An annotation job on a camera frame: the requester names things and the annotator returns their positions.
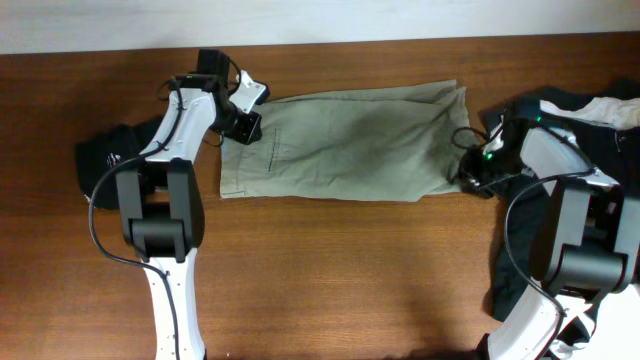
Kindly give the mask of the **khaki shorts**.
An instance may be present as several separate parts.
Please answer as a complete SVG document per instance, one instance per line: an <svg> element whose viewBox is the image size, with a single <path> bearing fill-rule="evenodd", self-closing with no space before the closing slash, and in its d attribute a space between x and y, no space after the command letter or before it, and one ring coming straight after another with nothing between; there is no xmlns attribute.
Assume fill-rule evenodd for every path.
<svg viewBox="0 0 640 360"><path fill-rule="evenodd" d="M454 80L332 91L256 107L262 137L222 147L225 199L304 197L416 202L459 191L469 125L466 90Z"/></svg>

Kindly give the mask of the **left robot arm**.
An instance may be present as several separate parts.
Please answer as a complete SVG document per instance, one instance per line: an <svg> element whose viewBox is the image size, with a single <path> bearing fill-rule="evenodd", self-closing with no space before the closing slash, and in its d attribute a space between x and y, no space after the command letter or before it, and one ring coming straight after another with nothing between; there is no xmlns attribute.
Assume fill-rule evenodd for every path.
<svg viewBox="0 0 640 360"><path fill-rule="evenodd" d="M116 174L123 235L150 289L158 359L207 356L195 291L205 212L194 162L209 131L243 145L259 140L261 117L254 108L268 96L268 86L247 72L238 76L234 91L219 75L177 77L140 162Z"/></svg>

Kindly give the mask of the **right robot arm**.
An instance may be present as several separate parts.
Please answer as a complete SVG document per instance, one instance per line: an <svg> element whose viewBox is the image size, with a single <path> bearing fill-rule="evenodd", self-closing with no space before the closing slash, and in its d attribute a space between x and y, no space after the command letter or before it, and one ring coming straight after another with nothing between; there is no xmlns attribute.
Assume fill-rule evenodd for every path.
<svg viewBox="0 0 640 360"><path fill-rule="evenodd" d="M457 174L504 196L503 249L525 288L480 359L579 359L603 344L602 302L639 282L639 125L520 98L482 117Z"/></svg>

